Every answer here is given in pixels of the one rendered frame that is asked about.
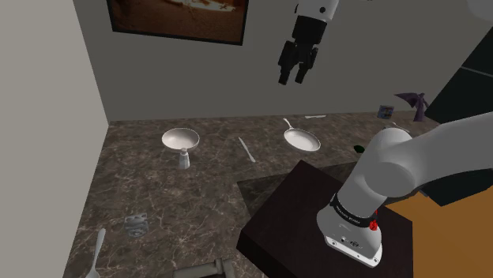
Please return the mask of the grey metal faucet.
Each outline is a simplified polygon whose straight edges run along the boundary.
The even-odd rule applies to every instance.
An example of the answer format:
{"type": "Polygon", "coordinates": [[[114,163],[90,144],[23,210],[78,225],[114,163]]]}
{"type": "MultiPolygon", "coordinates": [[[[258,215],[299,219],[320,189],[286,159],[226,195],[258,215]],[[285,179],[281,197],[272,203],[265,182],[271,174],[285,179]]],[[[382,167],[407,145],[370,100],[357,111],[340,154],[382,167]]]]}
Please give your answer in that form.
{"type": "Polygon", "coordinates": [[[213,276],[237,278],[233,260],[217,258],[213,262],[176,269],[172,273],[172,278],[212,278],[213,276]]]}

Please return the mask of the white bowl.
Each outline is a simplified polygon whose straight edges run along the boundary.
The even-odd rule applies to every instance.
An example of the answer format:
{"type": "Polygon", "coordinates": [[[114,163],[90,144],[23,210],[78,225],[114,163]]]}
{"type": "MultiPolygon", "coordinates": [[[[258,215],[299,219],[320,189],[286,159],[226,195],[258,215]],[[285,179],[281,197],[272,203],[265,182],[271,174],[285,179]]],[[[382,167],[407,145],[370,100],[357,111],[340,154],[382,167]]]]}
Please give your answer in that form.
{"type": "Polygon", "coordinates": [[[189,128],[173,128],[166,131],[161,140],[167,150],[179,153],[183,148],[194,150],[200,143],[200,136],[189,128]]]}

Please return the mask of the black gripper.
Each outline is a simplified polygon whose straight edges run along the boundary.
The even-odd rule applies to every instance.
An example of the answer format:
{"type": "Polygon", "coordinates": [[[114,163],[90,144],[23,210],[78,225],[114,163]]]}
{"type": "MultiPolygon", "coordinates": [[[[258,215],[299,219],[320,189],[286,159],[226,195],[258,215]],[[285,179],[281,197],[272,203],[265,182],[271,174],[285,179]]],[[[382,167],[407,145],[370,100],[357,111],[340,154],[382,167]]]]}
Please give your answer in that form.
{"type": "Polygon", "coordinates": [[[290,72],[298,64],[299,69],[295,76],[295,82],[303,83],[307,72],[314,66],[314,61],[318,55],[318,46],[326,30],[327,23],[312,17],[299,15],[296,18],[292,32],[292,41],[286,41],[280,54],[277,65],[280,67],[279,83],[286,85],[290,72]],[[311,47],[309,50],[298,47],[311,47]]]}

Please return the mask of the white knife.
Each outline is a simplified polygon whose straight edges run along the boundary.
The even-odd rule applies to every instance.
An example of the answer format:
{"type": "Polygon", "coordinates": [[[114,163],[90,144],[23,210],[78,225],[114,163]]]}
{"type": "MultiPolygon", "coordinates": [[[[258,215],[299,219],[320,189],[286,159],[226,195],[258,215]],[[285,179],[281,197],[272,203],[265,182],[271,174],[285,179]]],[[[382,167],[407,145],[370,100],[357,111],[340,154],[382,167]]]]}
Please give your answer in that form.
{"type": "Polygon", "coordinates": [[[250,153],[250,151],[249,151],[249,149],[248,149],[247,145],[245,144],[244,140],[243,140],[241,137],[238,137],[238,139],[239,139],[240,144],[241,144],[241,145],[242,145],[242,147],[244,148],[244,150],[245,150],[246,154],[248,155],[248,157],[249,157],[250,161],[251,161],[252,163],[256,163],[256,159],[255,159],[255,158],[251,155],[251,153],[250,153]]]}

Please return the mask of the white frying pan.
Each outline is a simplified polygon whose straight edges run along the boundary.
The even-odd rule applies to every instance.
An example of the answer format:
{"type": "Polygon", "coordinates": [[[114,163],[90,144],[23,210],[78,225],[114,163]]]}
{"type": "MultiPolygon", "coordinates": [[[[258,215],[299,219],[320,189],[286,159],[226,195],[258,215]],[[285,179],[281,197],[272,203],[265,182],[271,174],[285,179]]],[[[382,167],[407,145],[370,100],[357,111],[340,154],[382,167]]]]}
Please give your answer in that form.
{"type": "Polygon", "coordinates": [[[288,125],[284,131],[284,139],[293,148],[301,152],[317,152],[321,148],[321,142],[314,134],[294,128],[286,118],[283,120],[288,125]]]}

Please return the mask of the purple winged figure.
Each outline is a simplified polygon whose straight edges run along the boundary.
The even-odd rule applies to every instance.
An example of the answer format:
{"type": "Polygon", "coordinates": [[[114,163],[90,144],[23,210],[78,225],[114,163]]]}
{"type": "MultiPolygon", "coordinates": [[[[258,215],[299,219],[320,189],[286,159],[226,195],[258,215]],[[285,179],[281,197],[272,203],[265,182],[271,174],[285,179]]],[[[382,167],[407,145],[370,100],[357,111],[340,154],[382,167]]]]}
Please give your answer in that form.
{"type": "Polygon", "coordinates": [[[414,122],[422,122],[424,118],[424,112],[428,109],[429,104],[424,99],[424,93],[416,93],[416,92],[405,92],[395,94],[396,97],[405,100],[411,108],[416,109],[416,113],[414,116],[414,122]]]}

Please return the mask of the dark robot stand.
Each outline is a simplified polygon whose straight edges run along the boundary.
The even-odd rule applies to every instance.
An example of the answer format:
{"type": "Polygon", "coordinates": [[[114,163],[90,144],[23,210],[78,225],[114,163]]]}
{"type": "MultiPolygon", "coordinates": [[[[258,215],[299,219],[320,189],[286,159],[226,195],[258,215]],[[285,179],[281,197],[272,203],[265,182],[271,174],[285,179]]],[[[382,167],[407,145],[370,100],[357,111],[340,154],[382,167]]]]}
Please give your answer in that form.
{"type": "Polygon", "coordinates": [[[316,215],[354,166],[315,168],[299,161],[283,178],[262,179],[264,187],[276,189],[255,205],[238,251],[267,278],[414,278],[412,221],[386,207],[378,210],[382,259],[374,268],[326,244],[316,215]]]}

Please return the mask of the black cabinet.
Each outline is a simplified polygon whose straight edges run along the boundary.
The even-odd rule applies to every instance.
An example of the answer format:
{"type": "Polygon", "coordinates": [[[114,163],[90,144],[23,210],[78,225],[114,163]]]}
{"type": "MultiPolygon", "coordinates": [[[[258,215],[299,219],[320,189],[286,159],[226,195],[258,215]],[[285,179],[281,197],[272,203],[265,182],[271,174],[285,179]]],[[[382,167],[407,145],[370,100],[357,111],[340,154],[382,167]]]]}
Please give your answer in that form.
{"type": "MultiPolygon", "coordinates": [[[[493,30],[480,41],[424,112],[443,124],[493,111],[493,30]]],[[[493,186],[493,170],[469,171],[429,182],[421,190],[445,206],[493,186]]]]}

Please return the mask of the white spoon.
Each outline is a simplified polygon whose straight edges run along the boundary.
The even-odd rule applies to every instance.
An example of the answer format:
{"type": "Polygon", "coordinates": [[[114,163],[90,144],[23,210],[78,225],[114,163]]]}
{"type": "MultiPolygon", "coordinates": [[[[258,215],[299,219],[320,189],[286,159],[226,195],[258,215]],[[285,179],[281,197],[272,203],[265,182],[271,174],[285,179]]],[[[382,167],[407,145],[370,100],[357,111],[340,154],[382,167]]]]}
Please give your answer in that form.
{"type": "Polygon", "coordinates": [[[101,248],[103,245],[105,235],[106,235],[106,229],[101,228],[98,231],[98,235],[97,235],[97,239],[96,239],[94,254],[93,254],[93,258],[92,258],[92,265],[91,265],[91,268],[88,271],[87,275],[85,276],[85,278],[100,278],[100,274],[96,270],[96,263],[97,263],[98,258],[99,258],[99,254],[100,254],[100,251],[101,251],[101,248]]]}

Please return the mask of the framed brown wall picture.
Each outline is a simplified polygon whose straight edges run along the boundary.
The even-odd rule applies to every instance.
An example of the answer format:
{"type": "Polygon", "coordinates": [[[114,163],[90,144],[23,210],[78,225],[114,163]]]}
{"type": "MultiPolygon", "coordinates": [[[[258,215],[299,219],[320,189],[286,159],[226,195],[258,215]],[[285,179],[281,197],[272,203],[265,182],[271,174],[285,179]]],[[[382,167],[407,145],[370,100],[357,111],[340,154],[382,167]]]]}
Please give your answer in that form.
{"type": "Polygon", "coordinates": [[[112,30],[210,43],[243,43],[249,0],[106,0],[112,30]]]}

